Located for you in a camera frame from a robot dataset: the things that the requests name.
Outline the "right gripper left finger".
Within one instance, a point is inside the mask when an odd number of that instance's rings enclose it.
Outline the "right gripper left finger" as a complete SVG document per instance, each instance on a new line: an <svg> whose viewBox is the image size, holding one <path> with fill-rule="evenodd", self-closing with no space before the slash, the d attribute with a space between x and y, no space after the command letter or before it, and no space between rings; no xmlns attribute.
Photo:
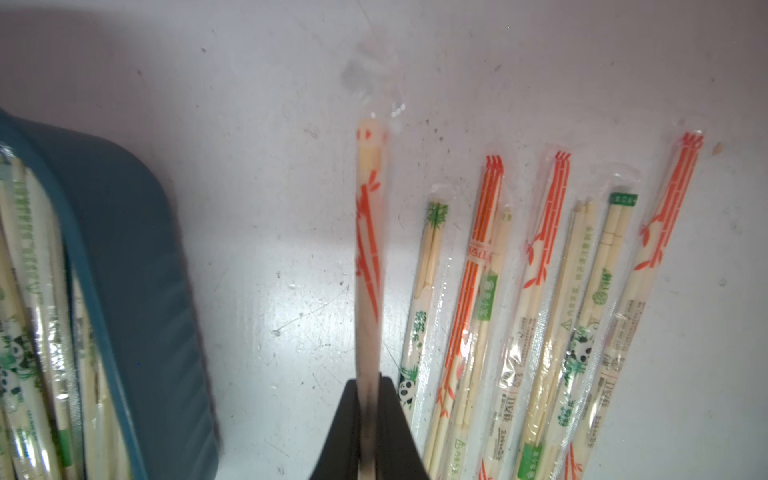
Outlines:
<svg viewBox="0 0 768 480"><path fill-rule="evenodd" d="M342 392L325 444L310 480L357 480L360 455L360 405L357 382Z"/></svg>

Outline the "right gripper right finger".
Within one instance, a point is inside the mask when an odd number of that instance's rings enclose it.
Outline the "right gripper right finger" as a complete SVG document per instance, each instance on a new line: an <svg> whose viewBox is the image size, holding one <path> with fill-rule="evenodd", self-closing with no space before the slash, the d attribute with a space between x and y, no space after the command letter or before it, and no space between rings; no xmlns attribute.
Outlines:
<svg viewBox="0 0 768 480"><path fill-rule="evenodd" d="M393 381L379 379L376 427L376 478L428 480Z"/></svg>

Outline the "red green chopstick pack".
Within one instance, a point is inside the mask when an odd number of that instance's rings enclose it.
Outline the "red green chopstick pack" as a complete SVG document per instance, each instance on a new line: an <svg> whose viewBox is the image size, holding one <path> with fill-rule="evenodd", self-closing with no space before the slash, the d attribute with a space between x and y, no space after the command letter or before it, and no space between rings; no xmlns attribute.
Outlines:
<svg viewBox="0 0 768 480"><path fill-rule="evenodd" d="M465 415L482 377L497 287L514 213L504 198L505 166L486 157L445 363L423 460L432 479L458 479L467 450Z"/></svg>

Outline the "panda print chopstick pack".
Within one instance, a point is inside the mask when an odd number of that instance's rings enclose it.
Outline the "panda print chopstick pack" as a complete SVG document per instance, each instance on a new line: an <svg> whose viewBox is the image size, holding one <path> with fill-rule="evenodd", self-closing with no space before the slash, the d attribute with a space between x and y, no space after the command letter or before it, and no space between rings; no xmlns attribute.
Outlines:
<svg viewBox="0 0 768 480"><path fill-rule="evenodd" d="M597 222L589 270L584 277L581 308L566 341L559 383L549 413L544 435L543 461L534 479L552 479L560 447L575 422L577 394L582 388L602 311L608 300L615 265L621 253L623 236L631 220L638 196L614 191L608 197L608 208L602 224Z"/></svg>

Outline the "red print chopstick pack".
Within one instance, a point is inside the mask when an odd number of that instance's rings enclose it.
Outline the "red print chopstick pack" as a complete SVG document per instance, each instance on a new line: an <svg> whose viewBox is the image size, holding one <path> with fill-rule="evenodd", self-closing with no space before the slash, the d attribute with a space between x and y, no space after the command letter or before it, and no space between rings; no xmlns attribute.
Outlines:
<svg viewBox="0 0 768 480"><path fill-rule="evenodd" d="M705 133L697 129L685 132L676 142L669 169L641 223L635 258L613 312L595 379L566 449L562 472L559 474L561 479L583 479L586 475L588 462L649 300L704 139Z"/></svg>

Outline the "green bamboo chopstick pack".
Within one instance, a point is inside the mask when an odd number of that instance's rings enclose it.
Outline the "green bamboo chopstick pack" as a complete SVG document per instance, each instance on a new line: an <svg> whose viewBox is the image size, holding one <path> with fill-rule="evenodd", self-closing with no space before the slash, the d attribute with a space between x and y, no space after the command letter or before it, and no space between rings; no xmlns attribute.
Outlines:
<svg viewBox="0 0 768 480"><path fill-rule="evenodd" d="M444 198L433 196L429 199L399 366L397 394L408 423L412 420L415 408L421 360L428 332L429 312L448 211L449 204Z"/></svg>

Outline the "green label chopstick pack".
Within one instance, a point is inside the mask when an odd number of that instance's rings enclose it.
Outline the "green label chopstick pack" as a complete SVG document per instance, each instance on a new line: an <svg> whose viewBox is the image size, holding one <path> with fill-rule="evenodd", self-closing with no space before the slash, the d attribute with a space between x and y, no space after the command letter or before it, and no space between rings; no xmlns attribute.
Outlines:
<svg viewBox="0 0 768 480"><path fill-rule="evenodd" d="M550 309L541 361L532 388L515 469L517 479L534 479L543 461L543 440L553 402L566 341L581 308L584 277L589 270L596 206L593 198L579 201L571 219L565 257Z"/></svg>

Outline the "teal storage box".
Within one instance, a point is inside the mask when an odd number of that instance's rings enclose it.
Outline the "teal storage box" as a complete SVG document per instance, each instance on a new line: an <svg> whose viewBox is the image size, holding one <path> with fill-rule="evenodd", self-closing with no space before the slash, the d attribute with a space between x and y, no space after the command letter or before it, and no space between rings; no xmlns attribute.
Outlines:
<svg viewBox="0 0 768 480"><path fill-rule="evenodd" d="M174 215L153 173L105 139L1 117L52 202L138 479L212 479L219 450Z"/></svg>

